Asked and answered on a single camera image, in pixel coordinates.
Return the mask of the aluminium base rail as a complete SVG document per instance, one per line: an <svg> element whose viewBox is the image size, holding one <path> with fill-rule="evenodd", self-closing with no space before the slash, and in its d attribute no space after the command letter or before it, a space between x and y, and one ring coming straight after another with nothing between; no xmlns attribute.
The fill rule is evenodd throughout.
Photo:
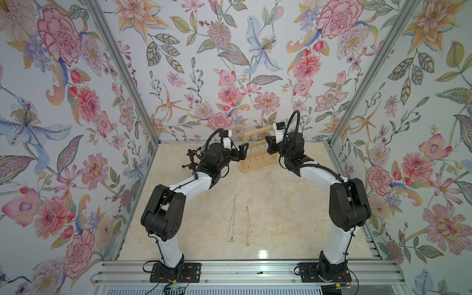
<svg viewBox="0 0 472 295"><path fill-rule="evenodd" d="M304 285L304 274L297 260L201 261L198 283L190 286L298 286ZM348 271L339 277L352 279L352 286L405 285L402 271L393 262L375 259L353 259ZM90 281L94 287L155 286L150 281L152 265L144 261L111 261L100 264Z"/></svg>

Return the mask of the wooden jewelry display stand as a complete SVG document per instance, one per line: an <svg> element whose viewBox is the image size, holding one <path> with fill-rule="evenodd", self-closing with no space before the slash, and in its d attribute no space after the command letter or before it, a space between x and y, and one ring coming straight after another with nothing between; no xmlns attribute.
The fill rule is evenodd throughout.
<svg viewBox="0 0 472 295"><path fill-rule="evenodd" d="M272 131L273 127L268 126L243 134L243 143L248 143L249 146L246 159L238 164L242 173L253 172L277 162L277 155L267 152L268 143L264 139Z"/></svg>

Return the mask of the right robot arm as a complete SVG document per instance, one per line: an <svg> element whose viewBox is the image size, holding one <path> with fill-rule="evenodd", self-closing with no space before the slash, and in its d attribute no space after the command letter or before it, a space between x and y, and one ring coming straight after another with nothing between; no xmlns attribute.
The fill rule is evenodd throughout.
<svg viewBox="0 0 472 295"><path fill-rule="evenodd" d="M328 194L328 213L333 228L328 243L314 266L298 265L299 275L331 283L349 281L349 248L357 232L372 216L365 185L358 178L345 178L305 155L304 137L299 132L301 113L295 110L288 122L274 125L274 136L266 136L267 152L278 154L281 166L322 188Z"/></svg>

